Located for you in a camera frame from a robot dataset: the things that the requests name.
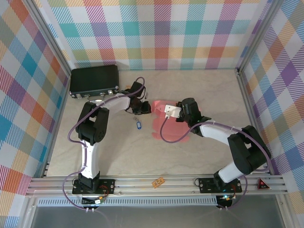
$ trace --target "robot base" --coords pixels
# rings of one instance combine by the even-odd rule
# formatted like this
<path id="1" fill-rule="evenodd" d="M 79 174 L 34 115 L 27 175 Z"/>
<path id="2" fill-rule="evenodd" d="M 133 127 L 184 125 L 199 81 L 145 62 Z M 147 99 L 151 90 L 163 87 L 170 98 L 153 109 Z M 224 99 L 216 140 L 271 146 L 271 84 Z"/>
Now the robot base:
<path id="1" fill-rule="evenodd" d="M 234 179 L 219 189 L 214 182 L 214 178 L 199 178 L 199 191 L 200 193 L 241 193 L 242 186 L 238 179 Z"/>
<path id="2" fill-rule="evenodd" d="M 89 194 L 97 194 L 97 195 L 104 195 L 104 194 L 114 194 L 115 189 L 115 180 L 114 179 L 99 179 L 99 188 L 95 191 L 92 191 L 88 187 L 83 184 L 80 184 L 78 179 L 74 180 L 73 183 L 73 195 L 89 195 Z"/>

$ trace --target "ventilation grille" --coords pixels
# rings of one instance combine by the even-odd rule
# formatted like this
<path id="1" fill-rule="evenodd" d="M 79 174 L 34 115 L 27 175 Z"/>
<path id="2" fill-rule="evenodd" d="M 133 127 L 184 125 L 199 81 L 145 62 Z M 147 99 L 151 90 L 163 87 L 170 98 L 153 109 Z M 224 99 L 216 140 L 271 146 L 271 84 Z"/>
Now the ventilation grille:
<path id="1" fill-rule="evenodd" d="M 72 202 L 80 205 L 81 200 L 71 198 Z M 103 206 L 192 206 L 217 205 L 215 196 L 190 197 L 108 197 Z M 71 206 L 63 197 L 40 198 L 37 206 Z"/>

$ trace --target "red warning triangle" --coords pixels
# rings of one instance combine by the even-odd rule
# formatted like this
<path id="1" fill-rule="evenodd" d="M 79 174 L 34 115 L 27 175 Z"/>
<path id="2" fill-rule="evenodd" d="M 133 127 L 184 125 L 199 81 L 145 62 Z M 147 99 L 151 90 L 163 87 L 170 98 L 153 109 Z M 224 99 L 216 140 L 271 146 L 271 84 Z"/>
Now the red warning triangle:
<path id="1" fill-rule="evenodd" d="M 269 185 L 266 184 L 265 181 L 262 180 L 262 178 L 260 178 L 258 180 L 257 189 L 258 190 L 268 190 L 268 189 L 271 189 L 271 187 L 269 187 Z"/>

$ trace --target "floor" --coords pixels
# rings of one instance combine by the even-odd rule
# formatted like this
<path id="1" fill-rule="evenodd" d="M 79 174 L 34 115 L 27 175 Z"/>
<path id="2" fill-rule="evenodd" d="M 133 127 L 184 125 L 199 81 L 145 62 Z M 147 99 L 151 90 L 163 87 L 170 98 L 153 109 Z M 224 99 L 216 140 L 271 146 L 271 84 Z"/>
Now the floor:
<path id="1" fill-rule="evenodd" d="M 124 89 L 143 76 L 148 101 L 181 101 L 193 97 L 202 115 L 230 126 L 245 127 L 249 122 L 234 70 L 121 71 Z M 86 99 L 67 98 L 48 176 L 64 176 L 81 167 L 81 147 L 67 140 Z M 155 114 L 138 116 L 124 111 L 111 117 L 107 133 L 99 145 L 101 175 L 124 174 L 211 174 L 232 161 L 229 147 L 210 138 L 190 134 L 187 142 L 168 144 L 152 136 Z M 73 139 L 78 139 L 76 132 Z"/>

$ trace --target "small brown object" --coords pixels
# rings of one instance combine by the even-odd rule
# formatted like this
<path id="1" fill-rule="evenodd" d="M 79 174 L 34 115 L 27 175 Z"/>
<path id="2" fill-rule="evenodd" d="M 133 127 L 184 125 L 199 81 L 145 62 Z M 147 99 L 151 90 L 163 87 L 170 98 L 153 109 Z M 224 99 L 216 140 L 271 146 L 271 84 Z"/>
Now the small brown object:
<path id="1" fill-rule="evenodd" d="M 157 188 L 161 186 L 165 182 L 165 179 L 163 177 L 160 177 L 159 179 L 156 179 L 155 181 L 152 182 L 152 185 L 154 188 Z"/>

